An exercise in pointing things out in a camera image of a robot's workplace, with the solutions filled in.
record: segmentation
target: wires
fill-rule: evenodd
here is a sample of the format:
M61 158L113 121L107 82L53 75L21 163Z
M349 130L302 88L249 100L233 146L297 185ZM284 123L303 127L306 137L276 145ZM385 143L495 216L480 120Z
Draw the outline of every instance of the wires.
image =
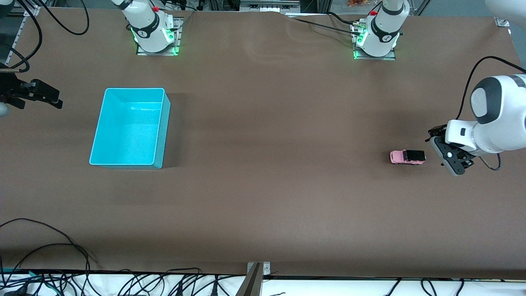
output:
M227 275L226 277L222 277L222 278L219 278L217 280L213 280L209 283L207 283L206 285L204 285L203 287L201 287L201 289L197 290L195 293L192 292L192 294L190 294L190 296L196 296L199 292L201 292L204 288L208 287L209 285L215 283L215 282L218 282L220 280L224 280L224 279L228 279L228 278L233 278L233 277L241 277L242 275Z
M466 101L466 95L468 93L468 88L469 88L469 83L471 82L471 79L473 78L473 74L475 73L475 70L477 69L477 67L479 66L480 63L482 63L482 61L484 60L487 60L487 59L493 59L493 60L497 60L499 62L502 62L510 67L513 67L519 71L521 71L522 73L526 73L526 69L518 66L518 65L515 65L513 64L512 62L509 62L503 58L500 58L500 57L497 57L497 56L493 56L493 55L489 55L489 56L485 56L483 58L481 58L477 63L475 63L475 66L473 66L473 69L471 69L471 72L469 73L469 77L468 77L468 81L466 82L466 86L464 87L464 93L462 95L462 101L460 102L460 108L459 108L459 113L457 114L457 117L455 117L455 120L458 120L460 118L460 115L462 114L462 110L464 108L464 103ZM487 166L490 170L492 171L498 171L500 170L501 168L501 159L500 159L500 153L497 153L497 158L499 159L499 165L497 167L491 167L489 165L489 163L484 159L482 158L481 156L479 156L480 160L482 161L482 163L484 163L485 166Z
M179 7L181 7L181 9L183 9L183 10L186 9L186 8L190 8L190 9L192 9L193 11L197 11L197 9L194 8L194 7L191 7L191 6L188 6L188 5L182 5L181 3L177 3L177 2L175 2L174 0L162 0L161 2L162 2L164 5L166 5L166 3L170 3L170 4L172 4L172 5L179 6Z
M13 47L5 44L5 43L2 43L2 45L6 46L7 48L11 49L11 51L20 58L20 60L26 65L25 68L23 69L18 69L18 70L14 70L14 69L7 69L8 71L12 71L12 72L19 72L19 73L24 73L24 72L27 72L29 71L29 62L27 61L27 59L22 55L20 54L16 49L14 49ZM0 70L0 73L2 72L5 72L6 69L1 69Z
M386 296L391 296L393 294L393 292L395 291L396 287L398 286L398 284L402 281L402 278L398 278L396 280L396 283L394 283L394 285L391 287L391 290L389 290L389 293L386 294Z
M36 20L35 18L35 15L31 12L31 10L29 9L29 7L27 7L27 5L24 3L24 0L17 0L18 3L20 4L20 6L22 6L25 11L29 14L29 16L31 17L31 19L33 20L33 23L35 24L35 27L36 27L36 30L38 32L38 43L37 45L35 46L35 48L33 49L33 51L28 54L25 58L25 61L29 61L29 59L31 57L33 57L37 52L38 50L40 49L40 47L42 46L42 28L40 27L40 24L38 23L38 21ZM24 61L20 61L16 64L14 64L13 66L11 66L11 69L15 69L17 67L19 67L20 65L24 64Z
M428 282L429 285L431 286L431 289L433 290L433 295L431 293L428 292L428 290L426 289L426 287L424 286L424 282ZM424 292L428 295L428 296L437 296L437 291L434 289L434 285L433 283L429 280L429 279L421 279L420 280L420 286L422 287L422 290L424 290Z
M482 63L482 61L484 60L487 60L489 58L492 58L494 60L497 60L499 62L502 62L504 64L507 64L508 66L510 67L514 67L515 69L521 71L522 73L526 73L526 70L524 68L521 68L515 64L513 64L512 62L509 62L509 61L506 61L505 59L503 58L500 58L500 57L497 57L497 56L493 56L493 55L488 55L488 56L485 56L483 58L481 58L476 64L475 66L473 67L473 69L471 70L471 73L469 73L469 77L468 77L468 81L466 82L466 87L464 88L464 94L462 95L462 101L460 102L460 109L459 109L459 113L457 115L457 117L455 117L455 120L458 120L458 118L460 118L460 115L462 114L462 109L464 108L464 101L466 100L466 94L468 93L468 87L469 87L469 83L471 82L471 78L473 77L473 73L475 72L475 70L477 69L477 67L479 66L480 63Z
M57 17L49 10L47 5L42 0L37 0L37 1L42 5L42 7L44 9L47 10L49 15L57 22L57 24L59 24L64 30L68 31L68 33L71 33L71 34L77 35L77 36L81 36L81 35L86 34L86 32L88 32L88 30L89 30L89 14L88 14L88 9L86 8L86 4L84 3L84 0L80 0L80 2L82 3L82 6L84 7L84 13L86 14L86 28L84 29L84 31L82 31L80 33L73 32L70 29L68 29L66 26L64 26L64 24L61 21L59 21L57 19Z
M352 22L346 21L345 19L341 18L339 15L337 15L334 12L330 12L329 11L329 12L326 12L326 14L334 16L335 18L337 18L340 22L342 22L344 24L352 25Z
M40 225L43 225L43 226L46 226L47 228L50 228L58 233L60 233L61 235L63 235L70 243L74 244L73 240L69 237L69 235L67 235L66 233L64 233L63 231L59 230L59 229L56 229L54 228L53 226L47 224L47 223L44 223L44 222L40 222L40 221L37 221L37 220L33 220L33 219L29 219L29 218L16 218L16 219L12 219L12 220L9 220L5 223L2 223L0 224L0 228L10 224L10 223L13 223L15 221L28 221L28 222L33 222L33 223L36 223L36 224L40 224Z
M372 11L376 10L376 8L378 8L378 6L380 6L382 4L382 1L378 2L377 5L375 5L371 10L369 10L369 13L367 15L370 15Z
M464 288L464 279L460 279L460 287L458 288L457 292L455 293L455 296L459 296L460 292L462 291L462 288Z
M304 20L304 19L299 19L299 18L294 18L294 19L297 20L297 21L299 21L299 22L304 22L304 23L311 24L311 25L314 25L314 26L320 26L320 27L324 27L324 28L327 28L327 29L335 30L335 31L340 31L340 32L344 32L344 33L349 33L349 34L352 34L352 35L359 35L358 32L351 32L351 31L344 30L344 29L339 29L339 28L334 28L334 27L330 27L330 26L322 25L322 24L317 24L317 23L313 23L313 22L310 22L310 21L306 21L306 20Z
M491 167L490 164L484 159L482 158L482 156L479 156L480 160L482 160L482 163L484 165L486 165L490 170L492 171L498 171L500 170L500 167L501 167L501 160L500 160L500 153L497 153L497 158L499 159L499 165L497 167Z
M183 21L183 23L180 26L178 26L177 28L173 28L171 31L173 32L173 31L177 31L181 29L186 24L186 22L190 20L190 18L194 15L194 13L195 11L192 11L192 13L190 13L190 15Z

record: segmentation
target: metal mounting plate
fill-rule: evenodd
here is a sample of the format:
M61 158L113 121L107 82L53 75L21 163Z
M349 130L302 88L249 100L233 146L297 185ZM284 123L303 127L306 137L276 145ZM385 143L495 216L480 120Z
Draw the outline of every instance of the metal mounting plate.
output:
M250 271L254 263L257 263L257 262L248 262L247 273ZM263 262L263 275L269 275L269 274L270 274L270 262Z
M149 56L174 56L179 55L179 48L181 46L181 37L183 35L183 27L182 24L184 23L183 17L173 17L172 20L173 28L178 28L176 31L173 32L174 34L174 42L170 45L168 45L164 50L156 53L147 52L144 49L142 49L139 45L137 45L137 55L149 55Z
M494 16L493 18L495 18L495 24L497 25L497 27L509 27L510 26L510 22L504 19L498 18L496 16Z
M351 32L358 32L363 33L363 27L362 26L355 26L350 25ZM354 58L355 60L375 60L375 61L394 61L396 60L395 56L395 50L391 49L391 51L386 54L385 56L376 57L376 56L370 56L361 47L357 45L358 39L362 38L361 35L353 35L352 36L352 47L354 50Z

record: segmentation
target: cable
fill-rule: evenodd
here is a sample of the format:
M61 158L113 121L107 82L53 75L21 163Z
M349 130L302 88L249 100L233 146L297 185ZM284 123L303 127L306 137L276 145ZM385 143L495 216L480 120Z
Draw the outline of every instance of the cable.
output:
M219 286L221 290L223 290L226 296L230 296L230 294L228 294L228 292L223 288L223 286L219 283L219 281L217 281L217 285Z
M428 282L429 285L431 286L431 289L433 290L433 295L431 295L431 293L428 292L428 290L426 289L426 287L424 287L424 282ZM437 291L434 289L434 286L433 286L433 283L429 280L429 279L421 279L420 280L420 286L422 287L422 290L424 290L424 292L428 295L428 296L437 296Z
M84 29L84 31L80 32L80 33L77 33L77 32L73 32L71 31L70 29L68 29L66 26L64 26L64 24L59 21L57 19L57 17L49 10L49 8L47 7L47 5L42 1L42 0L37 0L44 9L47 10L47 12L49 13L49 15L57 22L57 24L59 24L64 30L68 31L69 33L73 34L73 35L77 35L77 36L81 36L81 35L84 35L86 34L86 32L88 32L89 30L89 14L88 14L88 9L86 8L86 4L84 3L84 0L80 0L80 2L82 3L82 6L84 7L84 13L86 14L86 28Z
M459 296L460 292L462 291L462 288L464 288L464 279L460 279L460 287L458 288L457 292L455 293L455 296Z
M500 153L497 153L497 158L499 159L499 165L497 167L491 167L490 164L484 158L482 158L482 156L479 156L479 158L480 160L482 160L482 163L486 165L490 170L492 171L500 170L500 167L501 167Z
M427 8L427 6L429 5L430 2L431 2L431 0L427 1L427 3L424 5L422 10L420 10L420 12L417 14L417 16L421 16L422 15L422 13L424 12L424 10L426 10L426 8Z
M398 278L396 280L396 283L394 283L394 285L391 287L391 290L389 290L389 293L386 294L386 296L391 296L393 294L393 292L395 291L396 287L398 286L398 284L402 281L402 278Z
M219 294L217 293L217 286L218 286L218 282L217 282L217 279L219 279L219 276L216 275L215 276L216 280L214 281L214 286L212 287L212 293L210 294L210 296L219 296Z
M334 16L335 18L337 18L340 22L344 23L344 24L348 24L348 25L352 25L352 22L350 21L346 21L345 19L341 18L339 15L337 15L336 13L334 12L326 12L327 15L332 15Z
M514 67L515 69L521 71L522 73L526 73L526 70L524 68L521 68L511 62L508 62L506 61L505 59L503 58L500 58L500 57L497 57L497 56L493 56L493 55L488 55L488 56L485 56L483 58L481 58L476 64L475 66L473 67L473 69L471 70L471 73L469 73L469 77L468 77L468 81L466 82L466 87L464 88L464 94L462 95L462 101L460 102L460 109L459 109L459 113L457 115L457 117L455 117L455 120L458 120L458 118L460 118L460 114L462 114L462 109L464 108L464 101L466 100L466 94L468 93L468 87L469 87L469 83L471 82L471 78L473 77L473 73L475 72L475 69L477 69L477 67L479 66L479 64L484 61L484 60L487 60L489 58L492 58L494 60L497 60L499 62L502 62L504 64L507 64L508 66L510 67Z
M27 61L27 59L26 59L22 54L20 54L20 53L19 53L16 49L14 49L13 47L11 47L11 46L9 46L9 45L3 43L3 42L2 42L2 45L4 45L4 46L6 46L7 48L11 49L11 51L12 51L16 56L18 56L18 58L20 58L20 60L26 65L25 68L23 68L23 69L18 69L17 72L19 72L19 73L24 73L24 72L29 71L29 62Z
M194 13L195 11L192 11L192 13L190 13L190 15L183 21L183 23L180 26L178 26L177 28L173 28L171 31L174 32L181 29L186 24L186 22L194 15Z
M378 6L380 6L380 4L382 4L382 1L378 2L377 5L375 5L371 10L369 10L369 13L367 15L370 15L372 11L376 10L376 8L378 8Z
M6 286L7 282L5 281L5 276L4 276L4 265L2 263L2 256L0 256L0 273L2 274L2 284Z
M33 51L28 54L25 58L26 61L29 61L30 58L32 58L37 52L38 50L40 49L40 47L42 46L42 28L40 27L40 24L38 23L38 21L36 20L35 18L35 15L31 12L31 10L29 9L29 7L27 7L27 5L24 3L24 0L17 0L17 2L20 4L20 6L22 6L25 11L29 14L29 16L31 17L31 19L33 20L33 23L35 24L35 27L36 27L36 30L38 32L38 43L37 45L35 46L35 48L33 49ZM19 67L20 65L24 64L24 61L20 61L16 64L14 64L13 66L11 66L11 69L15 69L17 67Z
M180 3L174 3L172 0L170 0L170 1L165 1L165 3L167 3L167 2L170 2L170 4L172 4L172 5L177 5L177 6L179 6L179 7L181 7L181 9L182 9L182 8L190 8L190 9L192 9L193 11L197 11L196 8L193 8L193 7L188 6L188 5L181 5Z
M16 265L16 267L20 266L21 263L22 263L22 262L23 262L28 256L30 256L31 254L33 254L34 252L36 252L36 251L38 251L38 250L40 250L40 249L47 248L47 247L49 247L49 246L54 246L54 245L71 245L71 246L73 246L78 252L80 252L80 253L83 255L83 257L85 258L85 260L86 260L86 263L85 263L86 279L84 280L84 284L83 284L83 286L82 286L80 296L84 296L84 288L85 288L85 286L86 286L87 283L89 283L89 285L90 285L91 287L93 287L93 286L91 285L90 281L89 281L89 272L91 271L91 264L90 264L90 262L89 262L89 257L90 257L90 256L89 256L89 253L86 251L86 249L84 249L82 246L80 246L80 245L78 245L78 244L75 244L75 243L73 242L72 238L69 237L69 235L67 235L67 234L64 233L63 231L61 231L61 230L59 230L59 229L57 229L57 228L55 228L55 227L53 227L53 226L51 226L51 225L49 225L49 224L46 224L46 223L44 223L44 222L40 222L40 221L37 221L37 220L33 220L33 219L28 219L28 218L16 218L16 219L12 219L12 220L9 220L9 221L7 221L7 222L5 222L5 223L3 223L3 224L0 224L0 229L1 229L2 227L4 227L4 226L10 224L10 223L15 222L15 221L29 221L29 222L33 222L33 223L36 223L36 224L44 225L44 226L46 226L46 227L48 227L48 228L50 228L50 229L52 229L52 230L54 230L54 231L60 233L62 236L64 236L64 237L70 242L69 244L66 244L66 243L54 243L54 244L48 244L48 245L40 246L39 248L37 248L37 249L31 251L31 252L28 253L24 258L22 258L22 260L19 261L19 263Z
M196 296L197 294L199 294L199 292L201 292L204 288L208 287L209 285L213 284L214 282L216 281L220 281L220 280L224 280L224 279L228 279L228 278L233 278L233 277L241 277L242 275L228 275L226 277L223 277L223 278L220 278L220 279L217 279L217 280L213 280L209 283L207 283L206 285L202 286L201 289L197 290L195 293L192 293L190 294L190 296Z
M315 25L315 26L320 26L320 27L324 27L324 28L327 28L327 29L335 30L335 31L340 31L340 32L344 32L344 33L349 33L349 34L352 34L352 35L359 35L359 34L360 34L360 33L358 33L358 32L351 32L351 31L344 30L344 29L338 29L338 28L329 27L329 26L322 25L322 24L313 23L313 22L310 22L310 21L306 21L306 20L304 20L304 19L299 19L299 18L294 18L294 19L297 20L297 21L299 21L299 22L304 22L304 23L307 23L307 24L311 24L311 25Z

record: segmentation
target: black cable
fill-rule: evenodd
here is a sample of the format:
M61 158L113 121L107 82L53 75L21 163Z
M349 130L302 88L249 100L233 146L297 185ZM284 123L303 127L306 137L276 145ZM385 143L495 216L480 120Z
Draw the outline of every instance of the black cable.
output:
M217 279L219 279L219 276L216 275L215 278L216 280L214 281L214 286L212 287L212 293L210 294L210 296L219 296L219 294L217 293L217 286L218 286Z
M29 16L33 20L33 23L35 24L36 30L38 32L38 43L36 44L36 46L33 49L33 51L30 54L28 54L27 57L25 58L26 61L29 61L29 59L32 58L38 52L40 47L42 46L42 28L40 27L40 24L36 20L35 15L31 12L29 7L27 7L27 5L24 3L24 0L17 0L17 1L20 4L20 6L22 6L25 9L25 11L29 14ZM19 67L22 64L24 64L23 60L18 62L18 63L16 63L16 64L14 64L13 66L11 66L11 69L15 69L15 68Z
M57 22L57 24L59 24L59 26L61 26L64 30L68 31L68 33L71 33L71 34L77 35L77 36L81 36L81 35L86 34L86 32L88 32L88 30L89 30L89 14L88 14L88 8L86 8L86 4L84 3L84 0L80 0L80 2L82 3L82 6L84 7L84 13L86 14L86 28L84 29L84 31L82 31L80 33L73 32L70 29L68 29L66 26L64 26L64 24L61 21L59 21L57 19L57 17L49 10L47 5L42 0L37 0L37 1L40 2L42 7L47 10L49 15Z
M476 64L475 66L473 67L473 69L471 70L471 73L469 73L469 77L468 77L468 81L466 82L466 87L464 88L464 94L462 95L462 101L460 102L460 109L459 109L459 113L457 115L457 117L455 117L455 120L458 120L458 118L460 118L460 114L462 114L462 109L464 108L464 101L466 100L466 94L468 93L468 87L469 87L469 83L471 82L471 78L473 77L473 73L475 72L475 69L477 69L477 67L479 66L479 64L484 61L484 60L487 60L489 58L492 58L494 60L497 60L499 62L502 62L504 64L507 64L508 66L510 67L513 67L519 71L521 71L522 73L526 73L526 70L524 68L521 68L520 66L517 66L509 61L506 61L505 59L503 58L500 58L500 57L497 57L497 56L493 56L493 55L488 55L488 56L485 56L483 58L481 58Z
M428 282L429 285L431 286L431 289L433 290L433 295L431 295L431 293L428 292L428 290L426 289L426 287L424 287L424 282ZM433 283L429 280L429 279L421 279L420 280L420 286L422 287L422 290L424 290L424 292L428 295L428 296L437 296L437 291L434 289L434 285Z
M69 284L72 287L75 296L77 296L77 290L75 289L75 286L68 281L68 276L66 275L66 273L60 269L52 269L52 270L57 271L58 273L61 274L60 276L61 280L59 281L59 287L60 287L60 291L62 292L62 294L65 294L65 290L67 289L67 285Z
M393 292L395 291L396 287L398 286L398 284L402 281L402 278L398 278L396 280L396 283L394 283L394 285L391 287L391 290L389 290L389 293L386 294L386 296L391 296L393 294Z
M380 6L380 4L382 4L382 1L378 2L377 5L375 5L371 10L369 10L369 13L367 15L370 15L372 11L376 10L376 8Z
M228 294L228 292L223 288L223 286L219 283L219 281L217 281L217 285L218 287L223 290L223 292L225 293L226 296L230 296L230 294Z
M5 281L5 276L4 276L4 265L2 263L2 256L0 256L0 274L2 274L2 284L6 286L7 282Z
M330 27L330 26L326 26L326 25L322 25L322 24L313 23L313 22L310 22L310 21L306 21L306 20L304 20L304 19L299 19L299 18L294 18L294 19L297 20L297 21L300 21L300 22L307 23L307 24L311 24L311 25L315 25L315 26L320 26L320 27L324 27L324 28L327 28L327 29L331 29L331 30L335 30L335 31L340 31L340 32L344 32L344 33L349 33L349 34L352 34L352 35L359 35L359 34L360 34L360 33L358 33L358 32L351 32L351 31L344 30L344 29L338 29L338 28L334 28L334 27Z
M224 279L228 279L228 278L233 278L233 277L241 277L242 275L228 275L226 277L223 277L223 278L220 278L220 279L217 279L217 280L213 280L209 283L207 283L206 285L202 286L201 289L197 290L195 293L192 293L190 294L190 296L196 296L197 294L199 294L199 292L201 292L204 288L208 287L209 285L213 284L214 282L216 281L220 281L220 280L224 280Z
M498 171L500 170L501 168L501 165L502 165L502 162L501 162L501 159L500 159L500 153L497 153L497 158L499 159L499 165L497 167L492 167L490 166L490 164L482 157L482 156L479 156L480 160L482 161L482 163L487 167L489 168L490 170L492 171Z
M460 279L460 287L458 288L457 292L455 293L455 296L459 296L460 292L462 291L462 288L464 288L464 279Z
M174 3L174 2L171 1L171 0L170 0L170 1L164 1L164 2L165 2L165 3L170 3L170 4L172 4L172 5L177 5L177 6L181 7L181 8L190 8L190 9L192 9L192 10L194 10L194 11L198 11L196 8L193 8L193 7L188 6L188 5L181 5L180 3Z
M84 296L84 289L86 287L86 284L89 283L89 285L93 288L93 286L91 285L90 281L89 281L89 273L91 271L91 264L89 262L89 254L88 252L86 251L86 249L84 249L82 246L78 245L78 244L75 244L72 240L71 237L69 237L69 235L67 235L66 233L64 233L63 231L47 224L47 223L44 223L44 222L40 222L40 221L37 221L37 220L33 220L33 219L28 219L28 218L16 218L16 219L12 219L12 220L9 220L3 224L0 224L0 228L12 223L12 222L15 222L15 221L29 221L29 222L33 222L33 223L36 223L36 224L40 224L40 225L44 225L58 233L60 233L62 236L64 236L69 242L70 244L65 244L65 243L55 243L55 244L48 244L48 245L45 245L45 246L41 246L33 251L31 251L28 255L26 255L22 260L19 261L19 263L17 264L17 266L19 266L29 255L33 254L34 252L40 250L40 249L43 249L43 248L47 248L49 246L54 246L54 245L71 245L73 246L78 252L80 252L83 257L85 258L86 260L86 263L85 263L85 274L86 274L86 279L84 280L84 284L82 286L82 289L81 289L81 294L80 296Z
M327 11L326 14L334 16L335 18L337 18L340 22L344 24L352 25L352 22L346 21L345 19L341 18L339 15L337 15L334 12Z
M186 274L183 275L183 277L179 280L179 282L177 282L177 284L175 284L174 287L168 292L168 296L172 296L176 291L178 292L178 294L181 294L181 295L183 294L182 292L179 292L178 290L182 290L182 284L186 276L187 276Z
M67 238L67 240L71 243L71 244L75 244L72 240L72 238L69 237L69 235L67 235L66 233L64 233L63 231L59 230L59 229L56 229L55 227L47 224L47 223L44 223L44 222L40 222L40 221L37 221L37 220L33 220L33 219L29 219L29 218L15 218L15 219L12 219L12 220L9 220L5 223L2 223L0 224L0 228L10 224L10 223L13 223L15 221L29 221L29 222L33 222L33 223L36 223L36 224L40 224L40 225L43 225L43 226L46 226L47 228L50 228L60 234L62 234L62 236L64 236L65 238Z
M196 287L197 281L202 279L202 278L204 278L204 277L206 277L206 275L202 275L200 277L196 275L195 279L190 284L188 284L186 287L184 287L181 292L184 292L188 287L190 287L193 284L192 293L190 293L190 295L193 295L194 291L195 291L195 287Z
M27 61L27 59L22 55L20 54L16 49L14 49L12 46L10 45L7 45L5 43L2 42L2 45L6 46L7 48L11 49L11 51L16 55L18 56L18 58L20 58L20 60L26 65L25 68L23 69L19 69L18 72L19 73L24 73L24 72L27 72L29 71L29 62Z
M427 6L429 5L429 3L431 3L431 0L427 1L427 3L424 5L424 7L422 8L422 10L420 11L420 13L418 13L417 16L421 16L422 13L424 12L424 10L426 10Z

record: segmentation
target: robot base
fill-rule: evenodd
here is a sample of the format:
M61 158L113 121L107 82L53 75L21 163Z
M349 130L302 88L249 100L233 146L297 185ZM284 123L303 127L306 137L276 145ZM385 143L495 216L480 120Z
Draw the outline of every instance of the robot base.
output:
M363 29L364 29L363 21L365 21L365 19L361 19L360 22L355 22L354 24L350 25L351 32L358 32L360 34L363 34ZM394 60L396 60L395 50L394 49L391 49L391 51L388 54L386 54L385 56L376 57L376 56L370 56L370 55L366 54L363 51L363 49L360 48L357 45L357 42L358 42L359 38L362 38L362 35L353 35L352 36L352 47L353 47L353 50L354 50L354 58L355 58L355 60L376 60L376 61L394 61Z
M179 55L179 47L181 46L181 36L183 35L183 28L181 25L184 23L184 18L182 17L173 17L170 18L173 25L170 25L172 28L178 28L177 30L171 32L174 35L174 42L168 45L164 50L156 53L147 52L142 49L137 44L137 55L157 55L157 56L174 56Z

